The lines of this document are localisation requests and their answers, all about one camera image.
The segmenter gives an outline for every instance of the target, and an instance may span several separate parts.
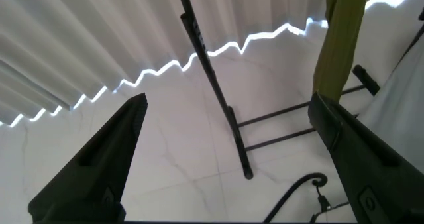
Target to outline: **white marble floor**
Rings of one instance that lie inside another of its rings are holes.
[[[397,9],[376,5],[366,13],[355,63],[380,84],[420,25],[420,1],[409,0]],[[274,40],[252,42],[242,56],[230,48],[211,59],[239,121],[309,100],[325,30],[311,25],[307,34],[286,31]],[[351,76],[346,87],[358,84]],[[128,98],[142,92],[148,111],[122,199],[127,220],[262,221],[284,192],[310,172],[329,177],[322,193],[332,205],[347,200],[316,133],[250,152],[254,178],[246,180],[229,126],[195,59],[186,72],[172,67],[161,76],[146,76],[136,88],[124,85],[117,93],[106,91],[97,102],[86,100],[75,111],[0,127],[1,222],[30,223],[28,202]],[[358,91],[341,103],[357,113],[371,98],[367,91]],[[245,145],[310,127],[306,111],[243,127]],[[320,221],[354,221],[350,208],[343,210]],[[318,211],[315,188],[308,183],[292,195],[275,221],[309,221]]]

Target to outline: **green cloth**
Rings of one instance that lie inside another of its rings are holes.
[[[313,75],[313,92],[339,101],[349,77],[366,0],[327,0],[329,28]]]

